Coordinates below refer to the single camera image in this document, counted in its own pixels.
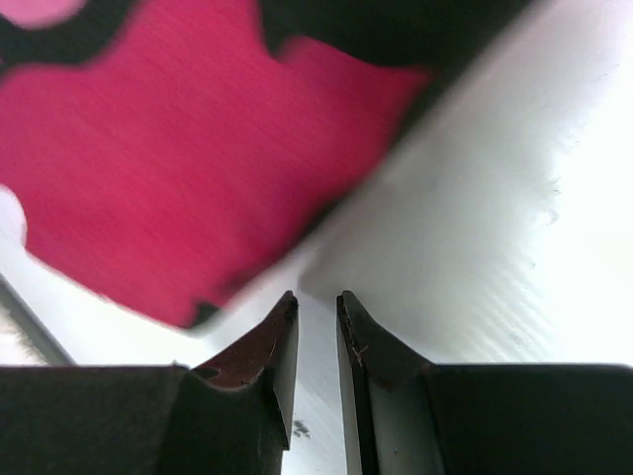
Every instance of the red fabric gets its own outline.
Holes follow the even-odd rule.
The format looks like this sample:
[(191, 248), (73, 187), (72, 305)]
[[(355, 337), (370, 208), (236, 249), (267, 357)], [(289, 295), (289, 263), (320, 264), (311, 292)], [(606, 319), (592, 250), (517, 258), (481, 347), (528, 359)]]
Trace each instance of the red fabric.
[(276, 61), (250, 1), (149, 0), (89, 66), (3, 81), (0, 183), (35, 256), (186, 326), (379, 163), (427, 79), (309, 40)]

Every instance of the dark spot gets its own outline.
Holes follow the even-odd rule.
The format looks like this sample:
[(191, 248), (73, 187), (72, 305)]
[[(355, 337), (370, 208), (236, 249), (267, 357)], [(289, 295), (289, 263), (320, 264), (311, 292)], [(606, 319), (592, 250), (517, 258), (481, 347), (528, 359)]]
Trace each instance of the dark spot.
[(220, 374), (220, 370), (218, 368), (202, 367), (202, 368), (196, 368), (196, 373), (198, 373), (201, 377), (205, 379), (211, 379), (218, 376)]
[(210, 302), (197, 302), (194, 307), (194, 318), (188, 329), (192, 330), (208, 322), (218, 310), (219, 308)]
[(295, 437), (312, 438), (312, 436), (310, 435), (310, 430), (306, 427), (303, 421), (295, 421), (294, 426), (295, 429), (293, 430), (293, 435)]

